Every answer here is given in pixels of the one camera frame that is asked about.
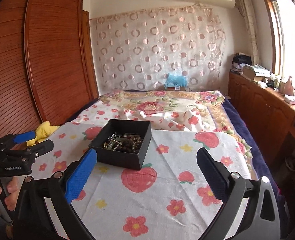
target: floral blanket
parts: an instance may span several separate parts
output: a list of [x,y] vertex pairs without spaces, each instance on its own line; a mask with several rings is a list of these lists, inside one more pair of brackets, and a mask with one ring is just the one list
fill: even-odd
[[110,119],[150,121],[152,129],[169,131],[214,131],[233,136],[239,143],[249,170],[252,170],[250,146],[235,131],[222,103],[220,91],[182,92],[114,91],[102,95],[94,105],[84,110],[76,123],[104,126]]
[[[49,139],[54,149],[32,165],[35,179],[49,178],[79,160],[101,127],[68,122]],[[97,163],[72,205],[95,239],[199,239],[222,202],[215,198],[196,163],[199,148],[232,172],[250,173],[235,139],[222,132],[152,130],[143,168],[134,171]],[[49,214],[66,237],[51,202]],[[226,238],[235,234],[244,199]]]

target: open black jewelry box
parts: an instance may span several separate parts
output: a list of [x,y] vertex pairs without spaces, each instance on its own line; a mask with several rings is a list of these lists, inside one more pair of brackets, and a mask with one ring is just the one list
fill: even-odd
[[[103,143],[114,133],[140,135],[143,141],[138,154],[103,149]],[[91,141],[89,147],[96,150],[98,162],[140,170],[151,138],[151,122],[111,119]]]

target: blue gripper pad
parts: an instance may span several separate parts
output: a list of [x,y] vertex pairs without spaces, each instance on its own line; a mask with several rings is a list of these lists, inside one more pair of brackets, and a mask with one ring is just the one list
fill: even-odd
[[205,148],[201,148],[197,151],[196,162],[200,167],[214,196],[217,199],[225,202],[228,199],[228,195],[226,193],[228,187],[227,182],[215,166],[215,161],[213,160],[212,156]]
[[97,163],[96,150],[89,149],[85,154],[80,164],[66,182],[65,198],[69,204],[79,196]]
[[35,139],[35,137],[36,137],[36,133],[34,131],[25,132],[15,136],[15,138],[13,139],[13,142],[20,144],[20,143],[24,143],[29,140]]

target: silver bolt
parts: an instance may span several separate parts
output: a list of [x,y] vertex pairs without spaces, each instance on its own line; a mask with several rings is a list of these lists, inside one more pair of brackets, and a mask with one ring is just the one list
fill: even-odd
[[25,177],[24,181],[27,183],[27,182],[30,182],[32,180],[32,177],[31,176],[27,176]]
[[268,179],[268,177],[266,176],[262,176],[262,181],[265,182],[265,183],[268,183],[270,180]]
[[57,171],[57,172],[54,173],[54,178],[56,178],[56,179],[59,179],[59,178],[61,178],[62,176],[63,176],[63,173],[60,172],[60,171]]
[[232,172],[232,173],[231,173],[231,177],[232,177],[233,179],[239,179],[239,178],[240,178],[240,175],[239,175],[237,172]]

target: pink bottle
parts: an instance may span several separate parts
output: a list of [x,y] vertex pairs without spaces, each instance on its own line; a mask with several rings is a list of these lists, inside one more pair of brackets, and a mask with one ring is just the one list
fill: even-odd
[[284,94],[292,96],[294,95],[294,86],[292,85],[292,77],[289,76],[289,80],[287,80],[284,87]]

